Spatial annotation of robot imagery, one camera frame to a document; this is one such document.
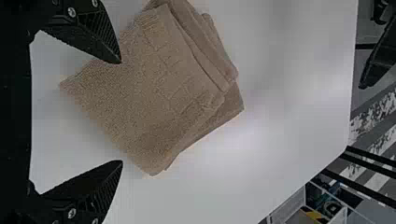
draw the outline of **screw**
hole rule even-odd
[[[98,0],[92,0],[92,4],[94,7],[98,7]]]
[[[67,12],[71,18],[75,18],[77,16],[77,12],[73,7],[68,8]]]
[[[72,219],[76,216],[77,210],[76,208],[70,209],[69,213],[67,213],[67,218]]]

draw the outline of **white surface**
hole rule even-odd
[[[142,1],[105,1],[116,31]],[[213,16],[246,111],[150,178],[59,95],[59,82],[91,57],[40,33],[31,167],[39,191],[123,159],[106,223],[256,224],[344,150],[357,0],[191,2]]]

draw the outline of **folded towel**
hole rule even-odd
[[[210,16],[200,18],[216,50],[198,47],[199,30],[189,34],[168,6],[146,7],[121,33],[122,64],[92,60],[61,83],[113,143],[150,175],[169,167],[182,150],[243,110],[236,69]]]

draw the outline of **beige towel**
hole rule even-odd
[[[233,82],[236,69],[225,50],[219,50],[213,21],[206,16],[204,22],[216,38],[216,62],[225,62],[222,66],[205,60],[196,37],[187,35],[168,5],[162,5],[142,12],[121,33],[122,64],[93,60],[61,83],[61,89],[150,175],[243,109]]]

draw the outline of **towel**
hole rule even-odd
[[[187,1],[150,1],[120,50],[122,64],[92,60],[60,87],[150,175],[243,110],[213,21]]]

